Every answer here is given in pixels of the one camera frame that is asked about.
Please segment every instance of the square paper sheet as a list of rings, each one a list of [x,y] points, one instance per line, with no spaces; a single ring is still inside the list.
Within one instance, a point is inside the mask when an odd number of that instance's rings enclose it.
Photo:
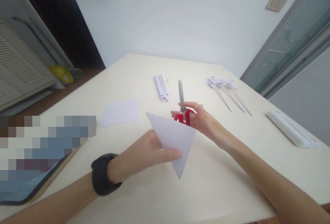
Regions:
[[[120,123],[136,122],[138,120],[139,102],[117,101],[106,105],[99,121],[102,127]]]
[[[177,149],[181,151],[182,157],[172,161],[174,170],[180,179],[195,139],[196,130],[173,119],[148,112],[147,116],[164,149]]]

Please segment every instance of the cabinet vent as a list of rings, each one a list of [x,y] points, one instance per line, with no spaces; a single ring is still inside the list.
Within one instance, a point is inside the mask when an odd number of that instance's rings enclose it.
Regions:
[[[0,65],[25,85],[43,77],[0,35]]]

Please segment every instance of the white table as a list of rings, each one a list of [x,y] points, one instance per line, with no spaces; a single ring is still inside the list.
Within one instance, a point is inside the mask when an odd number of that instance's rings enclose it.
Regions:
[[[162,103],[152,76],[168,80],[169,102]],[[217,92],[204,84],[210,76],[233,79],[253,116],[243,113],[228,96],[233,112]],[[330,148],[298,148],[264,115],[278,110],[220,65],[128,54],[85,83],[43,115],[96,115],[109,101],[139,100],[139,120],[97,127],[97,135],[81,146],[42,198],[90,172],[90,164],[105,153],[121,153],[151,125],[145,112],[171,118],[179,110],[178,79],[186,101],[204,104],[220,123],[262,159],[319,204],[330,202]],[[1,207],[1,219],[24,207]],[[134,175],[120,189],[100,197],[70,223],[246,223],[275,212],[238,164],[211,140],[197,132],[181,180],[171,163]]]

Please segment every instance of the person's left hand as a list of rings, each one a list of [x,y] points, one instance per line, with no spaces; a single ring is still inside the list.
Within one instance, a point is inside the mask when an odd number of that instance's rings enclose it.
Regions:
[[[155,131],[147,131],[128,149],[109,162],[110,182],[123,182],[148,167],[177,160],[182,156],[179,150],[160,150],[162,148]]]

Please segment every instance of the scissors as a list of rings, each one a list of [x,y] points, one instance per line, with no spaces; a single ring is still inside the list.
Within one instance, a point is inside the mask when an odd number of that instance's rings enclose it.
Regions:
[[[186,113],[186,125],[190,126],[190,116],[189,113],[193,112],[190,109],[187,109],[185,106],[185,100],[183,97],[183,89],[182,89],[182,82],[179,80],[179,95],[180,95],[180,112],[175,116],[174,121],[179,120],[180,123],[183,123],[183,115],[182,113]]]

